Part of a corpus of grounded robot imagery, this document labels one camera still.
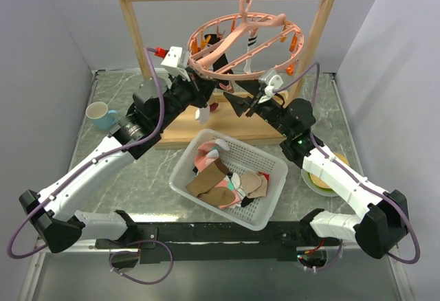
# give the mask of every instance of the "sock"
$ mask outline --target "sock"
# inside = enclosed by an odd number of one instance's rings
[[[256,44],[256,35],[252,37],[251,32],[249,32],[249,38],[247,39],[247,52],[250,52],[255,48]],[[250,69],[250,63],[252,62],[252,58],[246,59],[245,68],[243,69],[245,73],[252,73]]]
[[[249,205],[251,202],[253,202],[254,199],[255,199],[255,198],[247,198],[247,197],[244,197],[244,198],[241,200],[241,207],[246,207],[246,206]]]
[[[264,197],[267,193],[267,179],[249,170],[241,177],[241,187],[248,198]]]
[[[220,156],[221,151],[229,151],[230,148],[228,146],[228,143],[224,140],[217,139],[215,141],[209,141],[203,143],[201,146],[197,148],[197,154],[194,158],[194,164],[197,167],[198,170],[202,171],[205,169],[207,165],[209,165],[213,160]]]

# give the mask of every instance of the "wooden drying rack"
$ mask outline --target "wooden drying rack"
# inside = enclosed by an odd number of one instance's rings
[[[151,71],[144,56],[144,42],[139,31],[138,22],[136,20],[135,11],[132,2],[146,1],[207,1],[207,0],[119,0],[125,22],[129,29],[131,40],[135,48],[137,61],[145,80],[151,79]],[[309,36],[305,41],[302,49],[302,56],[296,70],[296,74],[300,74],[311,63],[314,58],[316,48],[319,44],[325,24],[330,15],[333,2],[335,0],[321,0],[315,19],[311,25]],[[289,89],[288,94],[284,94],[286,103],[296,98],[303,86],[303,80]],[[246,96],[247,93],[235,93],[235,95]],[[163,134],[159,146],[182,146],[186,145],[196,134],[204,128],[211,128],[221,133],[225,133],[231,137],[237,138],[250,144],[273,144],[283,140],[280,134],[270,125],[264,122],[259,116],[254,115],[250,118],[242,116],[238,118],[229,103],[226,102],[221,93],[215,93],[219,108],[212,113],[209,121],[205,125],[200,125],[195,121],[195,108],[188,109],[181,114],[170,126],[168,126]]]

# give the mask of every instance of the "pink clip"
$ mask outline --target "pink clip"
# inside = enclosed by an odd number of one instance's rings
[[[223,33],[220,33],[220,29],[219,29],[219,21],[217,21],[217,38],[223,38],[223,35],[225,35],[225,31],[223,31]]]

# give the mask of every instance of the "black cloth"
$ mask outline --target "black cloth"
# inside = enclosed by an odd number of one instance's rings
[[[249,205],[251,202],[253,202],[254,201],[254,199],[256,199],[256,198],[247,198],[247,197],[244,197],[242,200],[241,200],[241,207],[246,207],[247,205]]]

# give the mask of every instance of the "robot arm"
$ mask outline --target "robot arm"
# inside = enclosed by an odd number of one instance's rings
[[[206,108],[215,88],[213,80],[203,79],[186,67],[184,52],[178,49],[176,55],[166,57],[162,63],[176,77],[170,88],[163,80],[164,120],[161,130],[189,105]],[[286,158],[327,183],[355,212],[354,215],[346,215],[322,209],[313,210],[301,220],[307,233],[356,242],[368,255],[381,258],[408,231],[393,206],[377,194],[394,201],[408,216],[405,196],[397,190],[391,193],[385,191],[338,162],[329,148],[311,134],[310,128],[316,119],[310,102],[297,98],[284,108],[273,100],[274,90],[279,88],[280,83],[274,71],[268,71],[260,81],[261,84],[257,80],[236,82],[253,98],[223,94],[238,116],[245,112],[247,116],[257,114],[283,135],[285,141],[280,146]],[[133,94],[133,104],[127,115],[77,167],[39,193],[28,190],[20,196],[20,202],[28,215],[43,202],[47,202],[30,221],[52,252],[61,252],[81,239],[108,238],[122,244],[133,240],[136,224],[125,212],[118,210],[111,214],[96,214],[81,212],[77,208],[108,176],[137,160],[160,141],[158,133],[147,142],[116,151],[121,146],[145,140],[158,125],[160,102],[156,90],[150,88],[150,85],[151,82],[145,82]],[[104,159],[95,159],[97,155],[108,151],[115,152]],[[90,161],[93,164],[56,197],[51,195],[59,185]],[[376,195],[367,192],[365,187],[374,190]]]
[[[185,69],[188,57],[183,51],[175,61],[164,59],[165,67],[175,77],[168,88],[162,80],[164,97],[164,120],[161,131],[190,105],[206,108],[215,88],[215,82],[199,77],[191,69]],[[108,136],[82,162],[57,182],[39,193],[28,190],[20,196],[26,214],[43,202],[47,202],[31,219],[31,223],[46,242],[51,252],[58,253],[72,246],[76,241],[107,238],[113,241],[130,240],[135,223],[123,211],[110,214],[86,213],[77,210],[94,190],[119,170],[139,159],[147,150],[160,141],[160,133],[147,142],[126,150],[116,150],[148,137],[159,121],[160,102],[152,82],[145,82],[133,94],[133,104],[127,115],[120,119]],[[108,152],[113,154],[100,160],[96,157]],[[92,162],[88,168],[75,176],[81,168]],[[63,182],[75,178],[60,193],[52,196]]]
[[[296,98],[282,107],[272,99],[276,82],[276,72],[268,71],[259,81],[236,82],[253,98],[239,98],[229,93],[224,96],[238,116],[257,114],[286,137],[280,144],[286,158],[323,180],[355,212],[346,215],[316,209],[301,220],[303,225],[310,227],[315,236],[356,242],[368,255],[381,258],[408,233],[401,216],[389,203],[397,204],[408,217],[405,196],[398,190],[387,192],[341,162],[311,133],[310,128],[316,122],[311,103]]]

